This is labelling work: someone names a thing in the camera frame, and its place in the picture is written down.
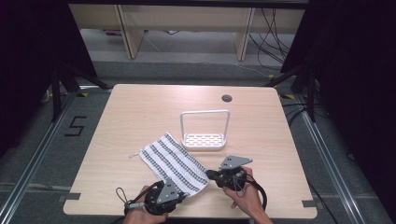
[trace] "wooden table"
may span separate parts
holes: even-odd
[[[223,95],[232,96],[226,103]],[[316,207],[304,207],[313,198],[276,90],[258,87],[117,85],[110,95],[91,144],[67,200],[69,215],[123,214],[116,188],[133,199],[144,185],[158,181],[139,156],[130,158],[166,132],[181,144],[179,115],[191,110],[231,111],[227,144],[217,152],[191,152],[206,169],[217,170],[227,155],[248,157],[248,166],[267,193],[272,218],[314,218]],[[209,127],[224,127],[211,120]],[[207,122],[190,129],[207,128]],[[177,205],[170,217],[246,218],[231,209],[232,200],[214,181],[197,195]]]

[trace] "wire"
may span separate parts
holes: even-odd
[[[239,198],[242,198],[245,195],[245,188],[242,188],[242,186],[240,186],[238,184],[238,182],[237,182],[238,179],[243,180],[242,178],[239,178],[239,177],[233,175],[233,188],[235,189],[236,196],[238,196]]]
[[[304,104],[304,103],[302,103],[302,104],[289,104],[289,105],[282,105],[282,106],[291,106],[291,105],[307,105],[307,104]]]
[[[136,203],[137,200],[139,200],[143,195],[145,195],[147,192],[149,192],[149,190],[153,189],[156,186],[159,186],[162,183],[162,181],[158,181],[155,182],[154,184],[150,185],[148,188],[146,188],[145,190],[143,190],[142,192],[140,192],[139,195],[137,195],[136,198],[134,198],[133,200],[131,200],[131,203]]]
[[[285,47],[286,49],[290,49],[290,48],[287,47],[287,46],[279,39],[279,37],[278,37],[278,35],[277,35],[277,28],[276,28],[276,9],[273,8],[273,9],[272,9],[272,12],[273,12],[273,18],[272,18],[272,21],[271,21],[271,24],[270,24],[270,22],[267,20],[267,17],[265,16],[264,10],[263,10],[263,8],[262,8],[262,16],[264,17],[265,22],[267,23],[268,32],[267,32],[267,35],[265,36],[265,38],[262,38],[261,35],[260,35],[260,37],[262,38],[262,41],[264,41],[269,47],[271,47],[271,48],[273,48],[273,49],[278,49],[278,50],[280,51],[280,54],[282,55],[283,59],[286,59],[286,54],[287,54],[288,52],[285,51],[285,50],[283,50],[282,47],[281,47],[281,45],[282,45],[283,47]],[[268,36],[270,33],[272,34],[274,40],[276,41],[277,47],[274,47],[274,46],[272,46],[272,45],[270,45],[270,44],[268,44],[268,43],[266,42],[266,38],[267,38],[267,36]]]
[[[315,194],[318,196],[318,198],[320,199],[320,201],[323,203],[323,206],[326,208],[327,212],[330,214],[330,216],[332,217],[332,220],[334,221],[334,223],[338,224],[337,219],[335,218],[334,214],[332,213],[332,211],[330,210],[329,206],[327,206],[327,204],[324,202],[324,200],[322,199],[322,197],[320,196],[320,194],[318,193],[318,191],[314,188],[314,186],[311,184],[311,182],[306,179],[306,181],[308,182],[309,187],[315,192]]]
[[[288,124],[289,127],[291,126],[291,124],[293,123],[293,121],[295,120],[295,118],[297,118],[297,116],[299,116],[301,113],[303,113],[305,110],[307,110],[308,107],[304,107],[304,108],[299,108],[299,111],[297,111],[297,113],[295,113],[291,119],[289,120]]]
[[[291,110],[289,113],[287,113],[285,117],[287,117],[287,116],[290,115],[291,113],[295,112],[296,110],[301,110],[301,109],[302,109],[301,107],[296,108],[296,109],[293,109],[293,110]]]
[[[233,177],[234,188],[235,188],[236,180],[242,180],[242,181],[245,181],[245,182],[251,184],[254,188],[256,188],[262,194],[262,209],[265,210],[265,208],[267,206],[267,202],[268,202],[267,194],[265,193],[265,190],[262,188],[262,186],[259,183],[257,183],[257,181],[254,179],[254,177],[252,175],[250,175],[250,174],[246,174],[246,175],[250,176],[252,180],[248,180],[246,178],[241,178],[241,177]],[[243,197],[245,194],[244,191],[241,196],[239,196],[238,191],[236,191],[235,193],[240,198]]]
[[[159,52],[163,52],[162,50],[160,50],[159,48],[157,48],[146,36],[143,36],[143,38],[144,38],[145,40],[147,40],[148,43],[149,43],[153,48],[155,48],[155,49],[158,50]],[[207,64],[224,64],[224,63],[210,63],[210,62],[186,62],[186,61],[167,60],[167,59],[165,59],[165,60],[168,61],[168,62],[170,62],[170,63],[192,63],[192,64],[207,63]],[[244,66],[242,66],[242,65],[239,65],[239,64],[236,64],[236,63],[226,63],[226,64],[233,65],[233,66],[236,66],[236,67],[239,67],[239,68],[248,70],[248,71],[256,72],[256,73],[258,73],[258,74],[260,74],[260,75],[262,75],[262,76],[264,76],[264,77],[268,77],[268,78],[269,78],[268,75],[265,75],[264,73],[261,73],[260,71],[258,71],[258,70],[256,70],[256,69],[246,68],[246,67],[244,67]],[[275,69],[275,70],[280,70],[280,68],[272,68],[272,67],[266,67],[266,68]]]
[[[260,64],[262,67],[264,67],[264,68],[273,69],[273,70],[276,70],[276,71],[280,70],[280,68],[270,67],[270,66],[267,66],[267,65],[262,64],[262,61],[260,61],[260,50],[257,52],[257,61],[258,61],[259,64]]]
[[[270,51],[268,51],[267,49],[264,49],[262,47],[262,44],[264,42],[262,42],[260,45],[256,42],[256,40],[253,38],[253,36],[249,35],[250,39],[253,41],[253,43],[256,45],[256,47],[259,49],[259,53],[262,51],[265,54],[267,54],[268,56],[270,56],[271,58],[275,59],[276,61],[278,61],[279,63],[283,63],[284,61],[278,57],[275,56],[274,53],[271,53]]]

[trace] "aluminum rail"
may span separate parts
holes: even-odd
[[[304,103],[304,99],[301,95],[296,95],[296,100],[298,104]],[[367,223],[361,213],[361,210],[359,209],[356,200],[352,195],[352,192],[350,191],[349,187],[347,186],[347,183],[342,177],[337,167],[337,164],[332,158],[332,153],[327,148],[327,145],[324,142],[323,137],[320,134],[320,131],[318,130],[317,124],[311,121],[311,118],[309,118],[306,112],[303,112],[303,118],[306,126],[308,127],[309,132],[311,133],[312,138],[315,141],[315,145],[317,146],[320,157],[323,159],[326,170],[329,173],[332,183],[334,184],[334,187],[338,192],[338,195],[346,209],[346,213],[348,214],[351,223],[353,224]]]
[[[49,128],[47,129],[46,134],[44,135],[43,139],[41,140],[40,144],[38,145],[37,149],[35,150],[35,154],[33,155],[32,159],[30,159],[29,163],[27,164],[26,168],[24,169],[20,179],[15,184],[14,188],[8,195],[6,201],[2,204],[0,208],[0,221],[1,224],[7,224],[12,219],[15,211],[20,204],[23,195],[27,188],[29,187],[30,181],[35,176],[38,167],[40,166],[41,162],[44,160],[47,151],[52,143],[52,140],[57,133],[60,124],[64,119],[64,115],[67,111],[67,108],[71,105],[73,100],[76,98],[76,93],[70,93],[66,96],[64,103],[63,103],[63,110],[59,117],[50,124]]]

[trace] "black cable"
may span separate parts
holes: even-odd
[[[324,202],[324,200],[322,199],[322,197],[320,196],[320,194],[318,193],[318,191],[314,188],[314,186],[311,184],[311,182],[306,179],[306,181],[308,182],[309,187],[315,192],[315,194],[318,196],[318,198],[320,199],[320,201],[323,203],[324,208],[326,208],[327,212],[330,214],[330,216],[332,217],[332,220],[334,221],[335,224],[338,224],[337,219],[335,218],[334,214],[332,213],[332,211],[330,210],[329,206],[327,206],[327,204]]]
[[[133,200],[131,200],[131,203],[136,203],[137,200],[139,200],[143,195],[145,195],[149,190],[153,189],[154,187],[159,186],[162,183],[162,181],[155,182],[154,184],[150,185],[148,188],[140,192],[139,195],[136,196]]]
[[[321,118],[324,118],[324,119],[329,119],[330,118],[330,115],[329,114],[327,114],[327,115],[321,115],[321,114],[319,114],[318,112],[314,112],[316,115],[318,115],[319,117],[321,117]]]
[[[247,174],[247,175],[250,176],[253,179],[253,181],[250,181],[250,180],[245,180],[245,181],[248,182],[249,184],[253,185],[253,187],[256,188],[262,194],[262,209],[264,209],[264,211],[265,211],[265,208],[267,207],[267,202],[268,202],[267,194],[265,193],[265,190],[262,188],[262,186],[259,183],[257,183],[257,181],[253,178],[252,175],[249,175],[249,174]]]
[[[287,113],[287,114],[285,115],[285,117],[287,118],[288,115],[290,115],[290,114],[293,113],[294,111],[296,111],[296,110],[301,110],[301,109],[302,109],[301,107],[296,108],[296,109],[293,109],[293,110],[291,110],[289,113]]]
[[[303,113],[305,110],[307,110],[308,107],[299,108],[299,109],[300,109],[300,110],[299,110],[297,113],[295,113],[295,114],[293,115],[293,117],[291,117],[291,119],[289,120],[289,122],[288,122],[289,126],[291,126],[291,124],[293,123],[293,121],[295,120],[295,118],[297,118],[297,116],[299,116],[301,113]]]
[[[250,39],[253,41],[253,43],[256,45],[256,47],[259,49],[259,53],[260,51],[266,53],[268,56],[270,56],[271,58],[275,59],[276,61],[278,61],[279,63],[283,63],[283,60],[276,57],[275,54],[271,53],[270,51],[268,51],[267,49],[264,49],[262,47],[262,43],[259,45],[256,40],[253,38],[253,36],[249,35]]]
[[[280,46],[280,45],[283,45],[286,49],[289,49],[285,44],[283,44],[283,42],[279,39],[279,37],[277,36],[277,28],[276,28],[276,9],[275,8],[273,8],[273,19],[272,19],[272,21],[271,21],[271,25],[270,25],[270,23],[269,23],[269,21],[267,20],[267,17],[265,16],[265,13],[264,13],[264,11],[263,11],[263,9],[262,9],[262,15],[263,15],[263,17],[264,17],[264,19],[265,19],[265,22],[267,23],[267,26],[268,26],[268,32],[267,32],[267,35],[265,36],[265,38],[262,38],[262,40],[263,41],[265,41],[266,40],[266,37],[269,35],[269,33],[271,33],[272,34],[272,36],[273,36],[273,38],[274,38],[274,40],[276,41],[276,43],[277,43],[277,48],[276,47],[274,47],[274,46],[272,46],[272,45],[270,45],[270,44],[268,44],[267,42],[265,42],[268,46],[270,46],[270,47],[272,47],[273,49],[277,49],[277,50],[279,50],[280,51],[280,54],[282,55],[282,57],[283,57],[283,59],[286,59],[286,55],[285,55],[285,50],[283,50],[282,49],[282,47]]]
[[[307,103],[297,103],[297,104],[289,104],[289,105],[282,105],[282,106],[291,106],[291,105],[308,105]]]
[[[267,194],[265,193],[265,190],[262,188],[262,186],[259,183],[257,183],[257,181],[254,179],[254,177],[252,175],[250,175],[250,174],[247,174],[247,175],[250,176],[253,181],[245,179],[245,178],[238,177],[238,178],[235,178],[233,180],[233,183],[234,184],[236,183],[236,179],[237,180],[242,180],[242,181],[245,181],[245,182],[251,184],[254,188],[256,188],[260,192],[260,194],[262,195],[262,209],[264,209],[264,211],[265,211],[265,208],[267,207],[267,202],[268,202]]]
[[[257,61],[258,61],[259,64],[260,64],[262,67],[264,67],[264,68],[268,68],[268,69],[272,69],[272,70],[280,70],[280,68],[269,67],[269,66],[266,66],[266,65],[262,64],[262,61],[260,61],[260,49],[259,49],[259,51],[257,52]]]

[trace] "finger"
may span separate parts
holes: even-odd
[[[233,203],[231,204],[231,208],[234,209],[237,205],[238,205],[238,204],[236,204],[236,202],[233,202]]]
[[[227,188],[227,187],[223,187],[222,189],[223,189],[224,193],[225,193],[226,195],[228,195],[228,196],[230,196],[230,192],[233,191],[233,190],[231,190],[231,189],[229,189],[229,188]]]
[[[164,213],[164,214],[161,216],[160,222],[159,222],[159,223],[165,222],[167,218],[168,218],[168,214],[167,214],[167,213]]]
[[[242,169],[245,170],[245,172],[246,172],[248,175],[253,176],[253,170],[252,170],[250,167],[247,167],[247,166],[241,166],[241,167],[242,167]]]

